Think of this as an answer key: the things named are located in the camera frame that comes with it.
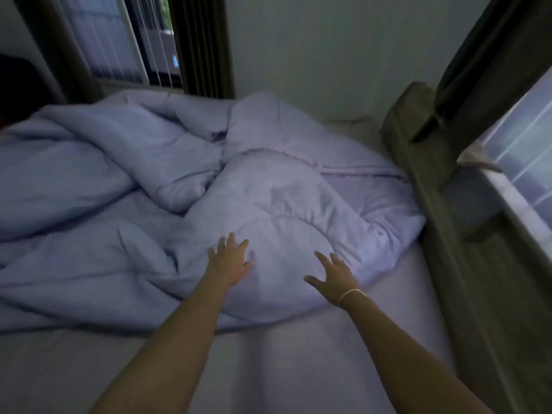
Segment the person's right hand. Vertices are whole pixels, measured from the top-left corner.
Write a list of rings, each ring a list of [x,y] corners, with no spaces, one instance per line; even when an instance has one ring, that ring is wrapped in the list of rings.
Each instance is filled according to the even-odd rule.
[[[326,274],[326,278],[323,280],[326,283],[325,289],[318,292],[330,304],[346,308],[353,296],[366,296],[347,264],[344,263],[344,271],[333,271],[330,256],[319,251],[315,251],[314,255]]]

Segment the person's left hand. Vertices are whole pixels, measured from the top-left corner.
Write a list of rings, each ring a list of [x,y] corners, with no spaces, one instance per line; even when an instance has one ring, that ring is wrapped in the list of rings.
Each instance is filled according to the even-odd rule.
[[[227,253],[227,237],[221,237],[214,249],[218,254],[218,265],[208,265],[203,276],[203,280],[212,285],[219,285],[224,289],[229,289],[237,285],[245,276],[241,276],[241,266],[246,260],[246,251],[249,241],[245,239],[237,243],[237,252],[235,254]]]

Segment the person's right forearm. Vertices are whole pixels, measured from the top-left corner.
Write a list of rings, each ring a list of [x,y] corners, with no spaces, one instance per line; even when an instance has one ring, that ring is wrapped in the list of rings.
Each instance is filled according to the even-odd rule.
[[[362,337],[397,414],[494,414],[371,299],[353,296],[342,309]]]

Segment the person's left forearm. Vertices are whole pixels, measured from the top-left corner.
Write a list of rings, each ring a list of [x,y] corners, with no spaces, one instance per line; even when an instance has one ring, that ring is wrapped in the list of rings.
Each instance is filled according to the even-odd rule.
[[[231,284],[203,279],[104,390],[89,414],[186,414]]]

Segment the light purple quilted comforter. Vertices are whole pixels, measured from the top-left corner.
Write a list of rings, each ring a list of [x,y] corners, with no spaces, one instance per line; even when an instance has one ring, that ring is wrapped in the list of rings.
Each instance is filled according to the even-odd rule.
[[[322,305],[315,250],[366,285],[425,220],[399,167],[271,93],[48,105],[0,132],[0,332],[154,331],[231,232],[253,270],[217,328],[278,322]]]

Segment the light purple bed sheet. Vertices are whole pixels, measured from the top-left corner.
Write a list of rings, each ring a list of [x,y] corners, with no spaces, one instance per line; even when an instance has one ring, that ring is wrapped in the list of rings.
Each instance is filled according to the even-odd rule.
[[[425,261],[411,249],[372,281],[369,296],[451,366]],[[190,413],[395,414],[353,323],[317,295],[321,306],[285,320],[235,329],[216,324]],[[0,414],[85,414],[152,332],[0,332]]]

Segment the dark striped curtain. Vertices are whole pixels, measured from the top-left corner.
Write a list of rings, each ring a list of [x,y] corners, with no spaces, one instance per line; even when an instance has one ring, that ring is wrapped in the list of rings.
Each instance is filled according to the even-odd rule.
[[[235,98],[225,0],[168,0],[183,90]]]

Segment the white framed window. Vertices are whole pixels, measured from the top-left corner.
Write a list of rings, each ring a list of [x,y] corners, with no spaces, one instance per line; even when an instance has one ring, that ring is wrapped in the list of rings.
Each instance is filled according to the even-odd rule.
[[[552,66],[457,164],[477,169],[552,264]]]

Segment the barred glass window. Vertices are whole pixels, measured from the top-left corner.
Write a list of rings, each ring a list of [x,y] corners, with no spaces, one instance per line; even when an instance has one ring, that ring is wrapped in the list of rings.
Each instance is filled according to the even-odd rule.
[[[52,0],[94,77],[182,89],[168,0]]]

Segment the dark grey curtain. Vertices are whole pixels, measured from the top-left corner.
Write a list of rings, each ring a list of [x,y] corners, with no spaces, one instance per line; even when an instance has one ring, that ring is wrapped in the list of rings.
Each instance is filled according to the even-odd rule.
[[[463,151],[552,67],[552,0],[491,0],[445,70],[431,118],[411,142],[443,130]]]

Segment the brown curtain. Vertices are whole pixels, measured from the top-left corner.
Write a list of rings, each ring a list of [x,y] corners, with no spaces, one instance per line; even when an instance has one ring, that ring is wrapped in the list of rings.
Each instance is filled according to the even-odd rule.
[[[103,98],[57,0],[12,0],[69,103]]]

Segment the olive wooden bed frame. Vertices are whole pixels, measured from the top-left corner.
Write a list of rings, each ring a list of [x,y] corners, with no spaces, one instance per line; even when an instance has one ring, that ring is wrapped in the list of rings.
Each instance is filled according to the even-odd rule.
[[[492,184],[502,174],[458,165],[431,127],[434,96],[410,83],[382,136],[427,216],[421,245],[460,378],[496,414],[552,414],[552,262]]]

